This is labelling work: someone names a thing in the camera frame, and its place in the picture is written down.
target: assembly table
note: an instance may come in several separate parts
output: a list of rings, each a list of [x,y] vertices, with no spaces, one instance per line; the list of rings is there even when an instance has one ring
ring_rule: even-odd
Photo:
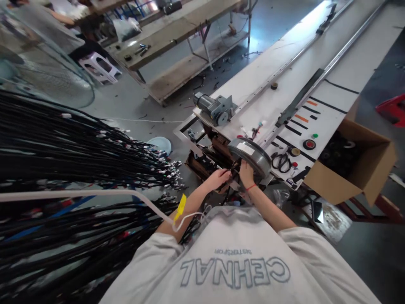
[[[165,105],[164,101],[171,94],[207,67],[212,67],[212,63],[250,37],[251,14],[248,14],[247,32],[240,31],[232,36],[228,35],[229,31],[226,30],[211,41],[206,41],[214,21],[227,13],[230,13],[232,18],[233,11],[239,12],[246,6],[246,0],[193,0],[171,15],[147,24],[142,28],[141,34],[123,43],[112,44],[106,50],[154,100]],[[147,83],[139,69],[180,42],[188,40],[195,33],[201,34],[202,46],[193,50],[188,41],[191,54]],[[150,46],[143,55],[136,54],[140,44]]]

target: cable bundle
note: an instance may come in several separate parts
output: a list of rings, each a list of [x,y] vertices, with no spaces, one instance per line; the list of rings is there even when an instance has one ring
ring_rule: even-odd
[[[161,186],[180,190],[181,161],[67,106],[0,90],[0,192],[32,183]]]
[[[166,193],[153,203],[167,215],[177,207],[176,198]],[[162,222],[154,218],[149,207],[131,201],[0,225],[4,238],[40,226],[23,238],[0,243],[0,299],[70,302],[96,287],[94,282],[88,286],[94,280],[109,278],[111,284]],[[59,275],[58,269],[68,265],[73,269]]]
[[[90,184],[185,188],[180,161],[102,119],[3,90],[0,109],[0,193]],[[76,200],[86,198],[0,203],[2,303],[97,303],[162,222],[139,200],[64,209],[59,216],[66,201],[74,206]],[[166,193],[153,204],[165,215],[177,207]],[[190,226],[182,242],[193,231]]]

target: white cable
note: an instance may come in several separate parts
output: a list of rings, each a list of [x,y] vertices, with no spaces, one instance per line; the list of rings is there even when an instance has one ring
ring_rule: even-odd
[[[201,213],[201,212],[194,212],[194,213],[191,213],[191,214],[186,215],[185,217],[183,217],[182,220],[181,220],[181,222],[180,222],[180,225],[179,225],[177,228],[175,227],[175,224],[173,223],[173,225],[172,225],[173,231],[174,231],[174,232],[178,232],[178,231],[180,230],[181,226],[183,225],[183,222],[184,222],[184,220],[185,220],[186,218],[188,218],[188,217],[190,217],[190,216],[195,216],[195,215],[197,215],[197,214],[201,214],[201,219],[200,219],[200,222],[201,222],[202,219],[204,218],[204,213]]]
[[[210,210],[209,210],[209,211],[211,211],[212,206],[211,206],[211,205],[207,205],[207,206],[205,207],[203,213],[201,213],[201,212],[194,212],[194,213],[192,213],[192,214],[189,214],[189,215],[183,217],[183,219],[182,219],[181,222],[180,222],[180,225],[179,225],[177,228],[175,227],[175,223],[173,223],[173,225],[172,225],[173,231],[174,231],[174,232],[178,232],[178,231],[180,230],[181,226],[183,225],[184,220],[185,220],[186,218],[190,217],[190,216],[194,216],[194,215],[197,215],[197,214],[201,214],[200,222],[202,222],[203,219],[205,218],[205,216],[206,216],[206,215],[208,214],[208,212],[209,212],[209,211],[207,211],[208,207],[210,207]]]
[[[157,215],[170,224],[173,220],[164,214],[158,207],[156,207],[146,196],[135,190],[130,189],[108,189],[108,190],[60,190],[60,191],[31,191],[31,192],[15,192],[15,193],[2,193],[0,194],[0,203],[9,201],[29,201],[33,199],[49,199],[49,198],[66,198],[78,196],[93,196],[93,195],[133,195],[137,196],[149,208],[151,208]]]
[[[127,121],[136,121],[136,122],[160,122],[160,123],[180,123],[180,122],[184,122],[184,121],[178,121],[178,122],[174,122],[174,121],[171,121],[171,122],[167,122],[167,121],[164,121],[164,120],[143,120],[143,119],[125,119],[125,118],[114,118],[114,117],[100,117],[101,119],[108,119],[108,120],[114,120],[114,119],[117,119],[117,120],[127,120]]]

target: factory floor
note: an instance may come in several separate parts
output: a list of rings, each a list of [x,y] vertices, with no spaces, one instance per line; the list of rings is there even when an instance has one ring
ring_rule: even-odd
[[[250,49],[247,49],[246,40],[223,59],[217,61],[213,66],[214,71],[204,71],[202,73],[205,75],[204,86],[198,90],[210,95],[215,91],[217,82],[217,86],[220,87],[258,56],[251,54],[247,58],[242,58],[242,54],[260,52],[270,47],[319,2],[316,0],[260,0],[253,11]],[[220,29],[227,28],[228,23],[228,15],[222,17],[219,22],[213,23],[208,40],[217,35]],[[233,24],[239,31],[245,24],[245,20],[243,17],[235,16]],[[405,64],[404,31],[400,38],[402,42],[397,43],[390,51],[362,92],[356,121],[395,142],[398,168],[393,172],[404,177],[404,130],[393,127],[374,111],[377,104],[405,92],[405,71],[395,67],[395,64]],[[193,47],[196,47],[200,43],[199,37],[191,39],[191,42]],[[148,81],[188,54],[187,42],[183,42],[142,68],[141,72]],[[202,77],[196,77],[189,81],[170,98],[168,106],[162,108],[148,99],[147,92],[129,75],[124,74],[117,84],[99,87],[96,90],[94,103],[84,110],[97,117],[111,118],[109,124],[131,130],[130,135],[138,140],[148,141],[155,136],[168,138],[172,144],[171,158],[185,161],[189,148],[173,134],[173,129],[192,114],[193,88],[201,85],[202,79]],[[181,167],[181,175],[185,184],[189,186],[185,190],[185,194],[188,195],[199,185],[199,181],[186,166]],[[399,206],[405,214],[403,187],[387,180],[382,194]],[[154,199],[160,195],[160,191],[148,190],[147,195]],[[383,304],[402,303],[401,287],[405,277],[405,225],[353,223],[335,247]]]

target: red plastic stool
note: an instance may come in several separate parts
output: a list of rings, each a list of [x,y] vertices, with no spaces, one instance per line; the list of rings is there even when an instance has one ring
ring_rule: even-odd
[[[394,126],[405,128],[405,94],[384,101],[375,110]]]

